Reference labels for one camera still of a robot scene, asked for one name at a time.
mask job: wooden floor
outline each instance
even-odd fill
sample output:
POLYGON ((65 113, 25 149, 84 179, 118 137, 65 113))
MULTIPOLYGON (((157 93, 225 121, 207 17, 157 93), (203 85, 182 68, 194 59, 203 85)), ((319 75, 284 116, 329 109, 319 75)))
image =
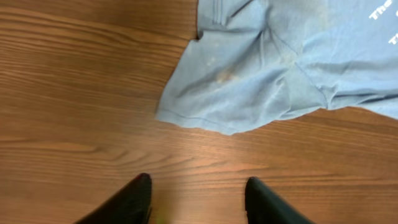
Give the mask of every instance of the wooden floor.
POLYGON ((0 1, 0 223, 73 223, 140 172, 151 223, 245 223, 252 175, 316 223, 397 223, 398 121, 349 108, 223 136, 154 119, 196 6, 0 1))

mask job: wooden table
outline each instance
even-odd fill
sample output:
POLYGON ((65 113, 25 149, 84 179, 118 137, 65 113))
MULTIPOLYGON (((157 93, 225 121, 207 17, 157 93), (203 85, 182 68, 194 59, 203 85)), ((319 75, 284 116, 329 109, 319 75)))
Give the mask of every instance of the wooden table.
POLYGON ((151 223, 245 223, 252 175, 317 223, 397 223, 398 121, 321 110, 223 136, 154 119, 196 6, 0 1, 0 223, 73 223, 140 172, 151 223))

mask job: black object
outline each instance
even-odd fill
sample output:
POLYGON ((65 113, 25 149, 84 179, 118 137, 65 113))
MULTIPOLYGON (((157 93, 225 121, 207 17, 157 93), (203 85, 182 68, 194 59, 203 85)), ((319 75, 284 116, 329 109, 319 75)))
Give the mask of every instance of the black object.
POLYGON ((150 175, 140 174, 99 209, 76 224, 147 224, 151 197, 150 175))
POLYGON ((312 223, 279 198, 257 177, 249 178, 244 194, 249 224, 312 223))

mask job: light blue t-shirt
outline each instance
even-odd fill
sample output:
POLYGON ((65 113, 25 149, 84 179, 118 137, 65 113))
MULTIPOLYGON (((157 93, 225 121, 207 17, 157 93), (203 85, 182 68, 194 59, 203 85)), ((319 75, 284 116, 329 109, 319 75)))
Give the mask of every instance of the light blue t-shirt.
POLYGON ((398 0, 199 0, 157 119, 223 134, 319 108, 398 119, 398 0))

